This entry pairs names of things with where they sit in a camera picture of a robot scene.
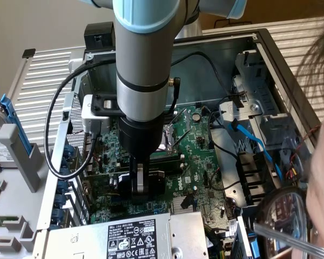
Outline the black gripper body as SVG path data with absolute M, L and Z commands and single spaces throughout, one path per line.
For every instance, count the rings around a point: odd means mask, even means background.
M 164 114 L 148 122 L 138 122 L 126 117 L 118 119 L 119 142 L 134 159 L 145 163 L 161 143 Z

